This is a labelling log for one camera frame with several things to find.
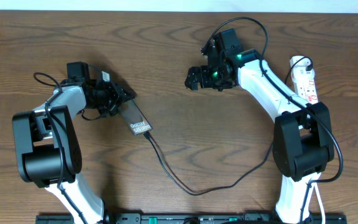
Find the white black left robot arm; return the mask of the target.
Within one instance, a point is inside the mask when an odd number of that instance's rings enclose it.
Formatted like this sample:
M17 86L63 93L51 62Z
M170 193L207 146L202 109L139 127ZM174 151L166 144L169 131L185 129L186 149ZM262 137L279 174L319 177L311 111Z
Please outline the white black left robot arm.
M12 118L19 175L56 196L73 223L115 223L103 199L81 174L82 155L73 120L85 109L98 110L102 118L114 116L135 94L107 78L67 78L53 87L52 96L42 105Z

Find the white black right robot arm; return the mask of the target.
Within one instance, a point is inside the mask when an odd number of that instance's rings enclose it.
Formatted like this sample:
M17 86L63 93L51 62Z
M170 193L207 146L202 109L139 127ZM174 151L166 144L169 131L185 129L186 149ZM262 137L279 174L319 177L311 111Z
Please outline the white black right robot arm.
M273 159L282 174L275 213L284 223L306 221L311 193L334 159L327 106L315 95L289 89L256 50L210 51L207 65L189 68L185 86L219 91L240 86L258 101L274 122Z

